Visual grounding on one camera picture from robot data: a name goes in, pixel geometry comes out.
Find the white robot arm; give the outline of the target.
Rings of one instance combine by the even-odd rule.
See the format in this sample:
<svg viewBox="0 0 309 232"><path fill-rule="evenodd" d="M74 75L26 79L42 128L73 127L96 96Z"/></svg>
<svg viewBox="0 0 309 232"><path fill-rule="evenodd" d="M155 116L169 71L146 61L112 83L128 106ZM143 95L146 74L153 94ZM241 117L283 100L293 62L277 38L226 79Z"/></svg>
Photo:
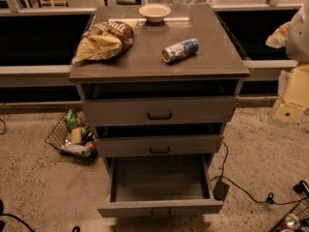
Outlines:
<svg viewBox="0 0 309 232"><path fill-rule="evenodd" d="M279 125L292 124L309 109L309 1L267 38L266 45L285 47L286 55L296 61L294 68L279 75L278 99L271 114Z"/></svg>

